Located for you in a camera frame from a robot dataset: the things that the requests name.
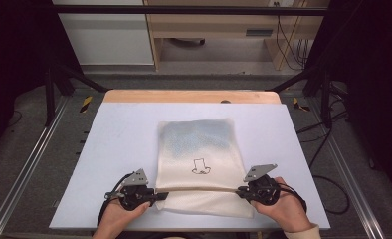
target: sleeve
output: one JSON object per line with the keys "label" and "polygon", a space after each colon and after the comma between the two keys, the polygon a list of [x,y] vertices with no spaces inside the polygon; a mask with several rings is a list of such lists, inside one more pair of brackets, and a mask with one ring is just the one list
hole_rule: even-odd
{"label": "sleeve", "polygon": [[319,226],[316,224],[312,225],[313,228],[308,229],[307,231],[296,233],[285,232],[285,234],[289,239],[320,239]]}

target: cloth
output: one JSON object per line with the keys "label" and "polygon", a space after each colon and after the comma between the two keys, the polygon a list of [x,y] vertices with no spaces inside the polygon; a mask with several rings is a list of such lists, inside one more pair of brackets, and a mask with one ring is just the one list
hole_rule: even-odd
{"label": "cloth", "polygon": [[[156,188],[237,189],[246,175],[230,119],[161,122]],[[234,192],[176,191],[159,210],[252,218],[253,207]]]}
{"label": "cloth", "polygon": [[320,239],[319,227],[313,224],[314,227],[303,232],[284,232],[289,239]]}

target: human hand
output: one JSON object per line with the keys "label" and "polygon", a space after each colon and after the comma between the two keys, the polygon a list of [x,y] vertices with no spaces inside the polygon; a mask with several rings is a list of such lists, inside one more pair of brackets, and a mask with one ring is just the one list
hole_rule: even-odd
{"label": "human hand", "polygon": [[[280,177],[275,178],[275,181],[286,184]],[[251,201],[251,204],[259,213],[275,220],[286,232],[301,232],[313,227],[299,200],[288,192],[281,191],[280,199],[272,206],[257,201]]]}
{"label": "human hand", "polygon": [[149,206],[150,203],[145,202],[133,211],[127,211],[121,206],[118,199],[113,200],[103,213],[102,220],[93,238],[117,237],[131,221],[141,216]]}

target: table surface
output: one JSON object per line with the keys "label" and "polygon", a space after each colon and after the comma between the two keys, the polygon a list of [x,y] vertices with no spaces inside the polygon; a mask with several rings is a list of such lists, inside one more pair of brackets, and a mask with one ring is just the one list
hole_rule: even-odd
{"label": "table surface", "polygon": [[[218,104],[222,101],[234,104]],[[139,168],[146,172],[148,187],[155,187],[160,121],[224,118],[234,122],[245,170],[276,163],[278,168],[269,175],[285,178],[307,202],[310,220],[320,228],[329,228],[287,106],[276,93],[148,90],[106,93],[50,228],[95,229],[104,194],[125,174]],[[88,196],[85,202],[78,200],[83,193]],[[127,230],[259,231],[278,227],[258,213],[247,219],[178,214],[152,207]]]}

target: drawstring bag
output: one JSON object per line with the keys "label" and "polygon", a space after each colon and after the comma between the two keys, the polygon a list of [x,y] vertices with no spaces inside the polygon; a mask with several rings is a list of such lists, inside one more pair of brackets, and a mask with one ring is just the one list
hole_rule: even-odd
{"label": "drawstring bag", "polygon": [[157,201],[159,210],[253,217],[246,200],[232,190],[221,191],[244,185],[246,175],[230,119],[161,122],[158,133],[156,188],[186,189],[172,190],[165,201]]}

